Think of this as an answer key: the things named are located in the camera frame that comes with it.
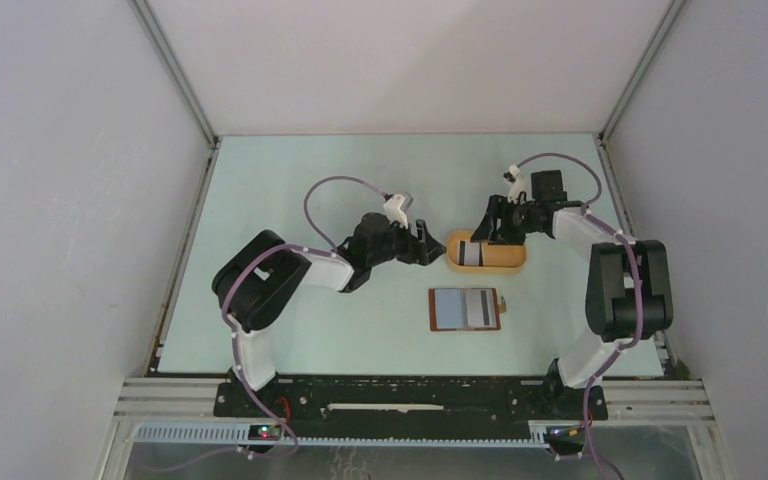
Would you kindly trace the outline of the silver VIP card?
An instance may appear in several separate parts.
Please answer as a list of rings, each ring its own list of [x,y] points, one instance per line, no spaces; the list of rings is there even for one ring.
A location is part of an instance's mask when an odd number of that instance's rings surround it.
[[[464,267],[483,267],[483,245],[471,241],[461,241],[458,244],[456,263]]]

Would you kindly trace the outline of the brown leather card holder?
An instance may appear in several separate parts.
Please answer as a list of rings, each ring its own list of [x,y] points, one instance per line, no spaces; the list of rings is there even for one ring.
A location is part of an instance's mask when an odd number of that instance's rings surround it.
[[[434,288],[428,291],[432,332],[497,331],[506,300],[495,288]]]

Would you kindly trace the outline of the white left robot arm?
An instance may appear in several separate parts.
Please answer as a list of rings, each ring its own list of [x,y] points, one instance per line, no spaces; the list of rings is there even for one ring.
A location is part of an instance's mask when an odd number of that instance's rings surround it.
[[[418,219],[403,226],[382,213],[367,213],[334,251],[290,244],[272,230],[259,232],[211,282],[223,322],[231,331],[232,374],[242,383],[238,404],[264,416],[276,403],[269,384],[277,374],[270,329],[302,286],[352,293],[384,263],[428,266],[446,246]]]

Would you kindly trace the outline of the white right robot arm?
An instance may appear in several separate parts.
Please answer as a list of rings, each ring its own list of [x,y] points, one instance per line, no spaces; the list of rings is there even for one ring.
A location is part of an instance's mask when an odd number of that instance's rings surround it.
[[[510,188],[492,195],[471,239],[490,245],[522,245],[541,233],[566,244],[588,264],[584,301],[586,330],[555,362],[559,380],[541,392],[545,411],[566,418],[582,403],[579,389],[598,384],[627,350],[673,320],[665,245],[638,240],[598,218],[589,204],[569,199],[559,170],[524,179],[512,166]]]

